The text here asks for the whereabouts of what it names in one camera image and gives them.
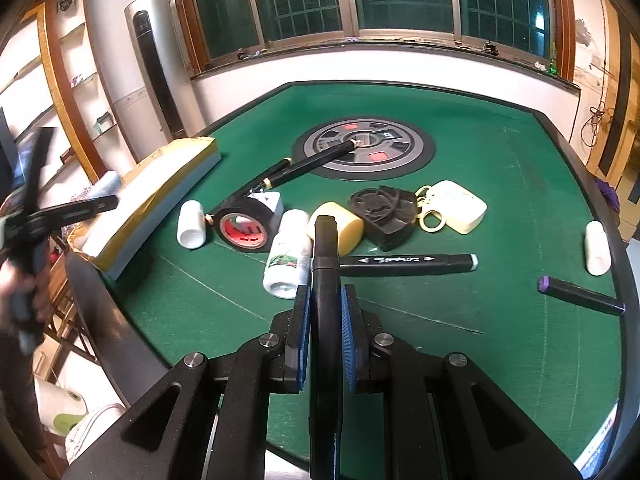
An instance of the human hand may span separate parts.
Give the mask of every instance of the human hand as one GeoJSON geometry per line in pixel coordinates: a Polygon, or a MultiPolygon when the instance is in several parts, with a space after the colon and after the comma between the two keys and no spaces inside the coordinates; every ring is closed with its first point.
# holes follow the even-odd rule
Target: human hand
{"type": "Polygon", "coordinates": [[[28,294],[34,288],[36,294],[31,307],[40,323],[46,323],[52,311],[49,301],[49,263],[36,276],[22,272],[10,261],[5,261],[0,267],[0,327],[9,326],[9,297],[14,292],[28,294]]]}

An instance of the window frame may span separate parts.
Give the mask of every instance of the window frame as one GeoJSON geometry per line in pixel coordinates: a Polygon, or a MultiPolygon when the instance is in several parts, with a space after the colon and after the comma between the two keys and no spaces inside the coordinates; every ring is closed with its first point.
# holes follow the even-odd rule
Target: window frame
{"type": "MultiPolygon", "coordinates": [[[[175,0],[180,26],[187,46],[188,55],[191,61],[191,67],[195,75],[201,74],[211,68],[220,67],[238,60],[238,53],[232,52],[223,56],[212,58],[209,55],[206,39],[196,0],[175,0]]],[[[554,0],[547,0],[549,9],[549,45],[550,58],[553,56],[553,46],[556,41],[556,14],[558,9],[554,7],[554,0]]],[[[362,38],[363,40],[382,41],[423,41],[428,43],[441,44],[451,47],[468,47],[471,49],[482,50],[485,40],[474,38],[472,36],[462,35],[462,16],[460,0],[451,0],[453,12],[453,32],[438,32],[433,30],[417,30],[403,28],[360,28],[358,24],[358,11],[356,8],[356,0],[338,0],[338,8],[340,10],[340,22],[342,30],[333,32],[320,32],[316,34],[306,34],[303,36],[294,36],[285,38],[284,40],[266,41],[262,31],[260,22],[260,14],[258,12],[257,0],[249,0],[252,20],[258,37],[258,44],[242,49],[245,53],[251,55],[261,50],[268,52],[276,52],[278,50],[306,46],[318,46],[323,43],[331,43],[332,41],[340,41],[345,38],[362,38]]],[[[539,57],[525,50],[519,50],[513,46],[492,42],[498,49],[498,57],[514,60],[517,62],[525,62],[535,64],[536,62],[548,65],[550,58],[539,57]]]]}

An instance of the white tray with yellow tape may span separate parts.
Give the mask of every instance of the white tray with yellow tape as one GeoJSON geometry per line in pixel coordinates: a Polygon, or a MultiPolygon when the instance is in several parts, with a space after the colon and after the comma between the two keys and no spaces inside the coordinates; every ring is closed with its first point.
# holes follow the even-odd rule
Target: white tray with yellow tape
{"type": "Polygon", "coordinates": [[[69,234],[70,248],[114,280],[162,219],[220,160],[213,137],[177,139],[129,171],[118,207],[69,234]]]}

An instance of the scratch on table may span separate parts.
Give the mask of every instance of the scratch on table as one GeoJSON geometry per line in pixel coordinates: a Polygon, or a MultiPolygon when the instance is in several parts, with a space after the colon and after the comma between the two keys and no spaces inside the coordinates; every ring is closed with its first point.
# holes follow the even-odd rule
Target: scratch on table
{"type": "MultiPolygon", "coordinates": [[[[505,134],[507,134],[507,129],[503,128],[503,131],[505,134]]],[[[516,154],[516,152],[514,151],[514,149],[511,147],[511,145],[507,142],[507,145],[510,147],[511,149],[511,153],[513,153],[513,158],[516,161],[516,164],[518,165],[518,175],[520,176],[520,180],[522,181],[522,185],[524,186],[524,188],[528,191],[529,190],[529,186],[527,186],[527,181],[524,179],[523,175],[522,175],[522,167],[520,165],[520,160],[518,159],[518,155],[516,154]]],[[[530,218],[531,221],[533,222],[533,231],[534,231],[534,235],[536,237],[536,243],[538,244],[538,257],[540,258],[540,264],[542,265],[543,260],[542,260],[542,245],[540,244],[540,230],[538,229],[538,222],[536,221],[536,214],[535,211],[533,211],[533,207],[531,206],[531,202],[529,202],[529,200],[527,200],[527,205],[529,205],[529,211],[530,211],[530,218]]],[[[544,325],[543,325],[543,343],[542,343],[542,365],[540,367],[540,383],[538,384],[538,396],[536,397],[536,407],[534,409],[533,412],[533,417],[531,417],[533,419],[533,421],[535,422],[536,420],[536,416],[538,415],[538,407],[540,406],[540,397],[542,396],[542,383],[544,381],[544,376],[545,376],[545,368],[546,368],[546,345],[547,345],[547,334],[548,334],[548,307],[547,307],[547,303],[546,303],[546,295],[543,296],[544,297],[544,303],[543,303],[543,313],[545,316],[545,320],[544,320],[544,325]]]]}
{"type": "Polygon", "coordinates": [[[399,312],[400,314],[407,314],[408,316],[412,316],[412,317],[417,317],[418,319],[423,319],[425,321],[429,321],[432,323],[437,323],[440,325],[446,325],[446,326],[450,326],[452,328],[459,328],[460,330],[465,330],[466,332],[471,332],[472,334],[479,334],[479,335],[484,335],[484,332],[481,332],[480,330],[475,330],[474,328],[468,328],[466,326],[460,326],[460,325],[456,325],[453,323],[447,323],[446,321],[441,321],[439,319],[432,319],[431,317],[426,317],[426,316],[421,316],[420,314],[414,314],[413,312],[407,312],[406,310],[401,310],[399,308],[394,308],[392,306],[388,306],[382,303],[377,303],[375,301],[371,301],[371,300],[367,300],[366,298],[363,298],[361,296],[358,296],[359,300],[362,301],[366,301],[367,303],[371,303],[377,306],[381,306],[383,308],[388,308],[389,310],[393,310],[394,312],[399,312]]]}
{"type": "Polygon", "coordinates": [[[223,300],[227,300],[229,303],[234,304],[236,307],[241,308],[242,310],[244,310],[245,312],[248,312],[249,314],[251,314],[252,316],[257,317],[258,319],[261,319],[263,321],[267,321],[266,319],[264,319],[262,316],[260,316],[259,314],[256,314],[255,312],[252,312],[251,310],[249,310],[248,308],[245,308],[244,306],[242,306],[239,303],[236,303],[234,300],[230,300],[228,297],[224,296],[223,294],[220,294],[218,291],[214,290],[213,288],[211,288],[209,285],[206,285],[205,283],[202,283],[198,278],[194,278],[193,276],[191,276],[186,270],[178,267],[176,264],[174,264],[171,260],[168,260],[167,258],[165,258],[164,256],[162,256],[162,254],[158,254],[158,256],[160,256],[160,258],[162,258],[164,261],[166,261],[169,265],[175,267],[176,269],[180,270],[181,273],[186,274],[187,276],[189,276],[194,282],[199,283],[200,285],[202,285],[204,288],[206,288],[207,290],[210,290],[211,292],[213,292],[215,295],[219,296],[220,298],[222,298],[223,300]]]}
{"type": "Polygon", "coordinates": [[[233,252],[235,252],[236,254],[242,254],[242,256],[246,256],[246,257],[247,257],[247,258],[249,258],[250,260],[253,260],[254,262],[258,262],[259,264],[263,264],[263,265],[266,265],[266,264],[267,264],[267,262],[264,262],[264,261],[262,261],[262,260],[259,260],[258,258],[254,258],[254,257],[253,257],[253,256],[251,256],[250,254],[247,254],[247,253],[241,253],[241,252],[239,252],[239,251],[236,251],[235,249],[233,249],[233,248],[229,247],[228,245],[221,244],[221,243],[220,243],[220,242],[218,242],[218,241],[215,241],[215,240],[214,240],[214,241],[213,241],[213,243],[214,243],[214,245],[220,246],[220,247],[222,247],[222,248],[224,248],[224,249],[227,249],[227,250],[229,250],[229,251],[233,251],[233,252]]]}
{"type": "Polygon", "coordinates": [[[580,381],[580,343],[582,335],[580,334],[580,307],[575,307],[575,313],[578,318],[578,363],[575,367],[575,390],[574,390],[574,403],[571,406],[571,416],[569,417],[569,426],[567,427],[567,442],[569,441],[569,435],[571,434],[571,426],[574,423],[575,405],[578,400],[578,382],[580,381]]]}

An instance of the white pill bottle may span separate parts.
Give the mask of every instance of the white pill bottle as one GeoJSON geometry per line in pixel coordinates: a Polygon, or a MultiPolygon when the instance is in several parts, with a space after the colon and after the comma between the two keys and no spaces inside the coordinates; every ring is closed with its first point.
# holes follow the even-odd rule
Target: white pill bottle
{"type": "Polygon", "coordinates": [[[262,286],[269,294],[293,300],[299,285],[306,285],[311,263],[311,240],[306,235],[308,213],[290,209],[282,215],[264,269],[262,286]]]}

